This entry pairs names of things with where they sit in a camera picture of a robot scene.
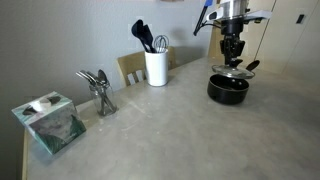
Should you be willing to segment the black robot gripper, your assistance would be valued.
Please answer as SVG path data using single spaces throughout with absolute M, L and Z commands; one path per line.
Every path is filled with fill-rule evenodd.
M 225 25 L 221 28 L 221 34 L 224 39 L 220 41 L 220 49 L 225 58 L 225 65 L 231 61 L 232 67 L 237 67 L 243 62 L 242 59 L 231 56 L 240 56 L 242 54 L 245 42 L 240 39 L 240 33 L 243 31 L 242 25 Z

